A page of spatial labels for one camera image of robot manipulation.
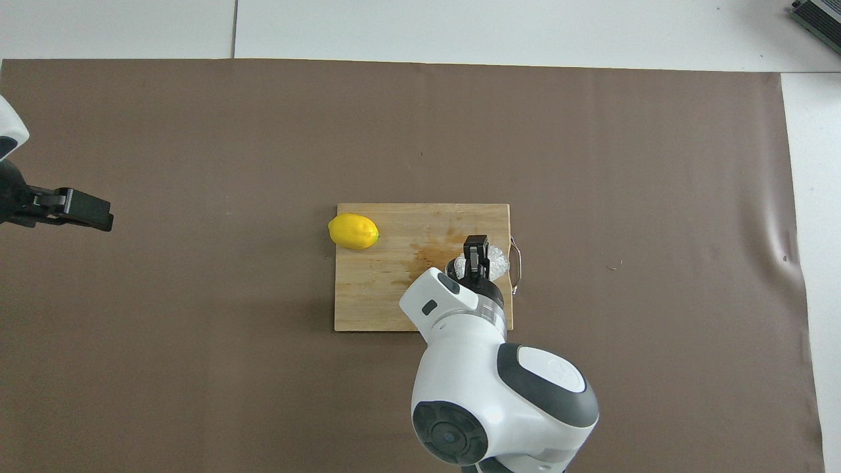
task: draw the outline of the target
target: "lemon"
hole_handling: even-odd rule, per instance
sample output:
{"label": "lemon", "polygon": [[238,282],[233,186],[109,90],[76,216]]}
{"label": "lemon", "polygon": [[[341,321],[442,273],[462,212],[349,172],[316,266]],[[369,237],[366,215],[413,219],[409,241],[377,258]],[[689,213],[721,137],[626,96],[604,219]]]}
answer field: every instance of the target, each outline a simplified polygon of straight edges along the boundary
{"label": "lemon", "polygon": [[336,215],[327,229],[336,245],[351,250],[364,250],[379,240],[379,230],[371,219],[349,212]]}

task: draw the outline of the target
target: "cutting board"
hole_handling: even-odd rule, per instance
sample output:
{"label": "cutting board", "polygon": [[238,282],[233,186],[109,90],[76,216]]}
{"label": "cutting board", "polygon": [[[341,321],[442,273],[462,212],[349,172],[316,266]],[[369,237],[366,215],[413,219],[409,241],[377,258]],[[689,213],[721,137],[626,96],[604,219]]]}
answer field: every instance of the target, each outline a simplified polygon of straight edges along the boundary
{"label": "cutting board", "polygon": [[[508,255],[508,204],[339,204],[337,213],[365,215],[377,224],[379,241],[355,251],[336,247],[338,332],[414,331],[400,310],[400,297],[428,268],[444,270],[463,252],[468,235],[484,234]],[[510,275],[494,283],[502,291],[508,329],[514,328]]]}

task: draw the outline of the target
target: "metal handle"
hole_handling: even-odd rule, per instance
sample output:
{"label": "metal handle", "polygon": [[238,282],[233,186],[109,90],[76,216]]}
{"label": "metal handle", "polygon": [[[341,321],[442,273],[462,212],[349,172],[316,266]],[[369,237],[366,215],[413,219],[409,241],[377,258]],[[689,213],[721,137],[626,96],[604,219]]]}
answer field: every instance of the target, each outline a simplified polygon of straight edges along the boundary
{"label": "metal handle", "polygon": [[514,241],[513,235],[511,235],[511,247],[517,251],[517,282],[511,286],[511,295],[514,295],[517,293],[517,286],[520,285],[520,280],[523,278],[523,255],[517,246],[517,242]]}

